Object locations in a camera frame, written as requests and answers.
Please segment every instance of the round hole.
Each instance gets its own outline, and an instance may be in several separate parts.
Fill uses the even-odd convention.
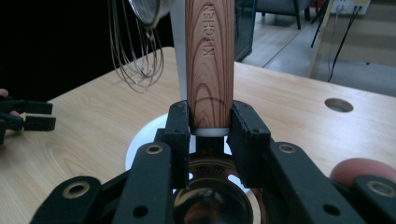
[[[263,133],[264,132],[262,129],[253,129],[252,131],[254,133]]]
[[[71,183],[64,189],[63,196],[66,199],[75,199],[84,195],[90,189],[90,184],[87,181],[78,181]]]
[[[327,213],[327,214],[329,214],[329,215],[332,215],[332,216],[339,216],[341,213],[340,213],[340,210],[338,210],[338,208],[336,207],[336,206],[334,206],[334,205],[331,205],[331,204],[325,204],[325,205],[323,205],[323,210]]]
[[[379,182],[376,180],[372,180],[372,181],[367,182],[367,186],[373,192],[375,192],[379,195],[382,195],[384,197],[389,197],[389,198],[396,197],[396,190],[393,187],[391,187],[385,183],[382,183],[382,182]]]
[[[350,112],[353,110],[353,105],[349,102],[341,99],[327,99],[324,104],[329,107],[330,109],[337,111],[337,112]]]
[[[290,154],[296,152],[296,149],[291,145],[280,145],[279,150],[281,150],[284,153],[290,153]]]
[[[148,154],[158,154],[163,151],[163,148],[160,146],[150,146],[146,149]]]
[[[149,209],[145,205],[137,206],[134,209],[134,217],[145,217],[149,213]]]

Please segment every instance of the chair leg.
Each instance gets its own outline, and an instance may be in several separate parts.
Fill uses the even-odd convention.
[[[305,20],[306,21],[310,21],[311,20],[311,12],[309,10],[309,7],[304,10],[304,16],[305,16]]]
[[[315,1],[315,13],[318,14],[318,0]]]
[[[298,10],[297,0],[293,0],[293,4],[294,4],[294,15],[295,15],[296,20],[297,20],[297,27],[298,27],[299,30],[301,30],[300,12]]]

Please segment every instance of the chair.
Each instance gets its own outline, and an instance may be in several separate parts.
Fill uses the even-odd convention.
[[[310,20],[309,6],[315,3],[318,12],[317,0],[258,0],[256,12],[295,16],[297,27],[301,30],[300,12],[304,10],[305,20]]]

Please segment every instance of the screw hole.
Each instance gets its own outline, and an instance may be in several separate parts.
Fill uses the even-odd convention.
[[[335,216],[335,217],[337,217],[337,216],[340,216],[340,210],[336,207],[336,206],[334,206],[334,205],[331,205],[331,204],[325,204],[325,205],[323,205],[323,210],[327,213],[327,214],[329,214],[329,215],[332,215],[332,216]]]
[[[134,209],[134,217],[145,217],[148,213],[149,210],[145,205],[137,206]]]
[[[296,152],[296,149],[290,145],[280,145],[279,150],[281,150],[284,153],[289,153],[289,154]]]
[[[254,133],[263,133],[264,132],[262,129],[253,129],[252,131]]]
[[[158,154],[163,151],[163,148],[160,146],[150,146],[146,149],[148,154]]]
[[[350,104],[349,102],[341,99],[327,99],[324,104],[329,107],[330,109],[337,111],[337,112],[343,112],[347,113],[353,110],[353,105]]]
[[[63,196],[66,199],[75,199],[84,195],[89,189],[90,184],[87,181],[78,181],[67,186]]]

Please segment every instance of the wire whisk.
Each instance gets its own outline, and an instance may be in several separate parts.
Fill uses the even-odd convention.
[[[144,93],[160,79],[163,73],[163,49],[155,27],[144,26],[135,19],[137,31],[133,30],[136,35],[134,38],[140,40],[142,55],[138,59],[128,22],[127,12],[132,13],[132,11],[131,6],[128,7],[121,0],[119,10],[116,0],[108,0],[111,55],[118,76],[134,91]]]

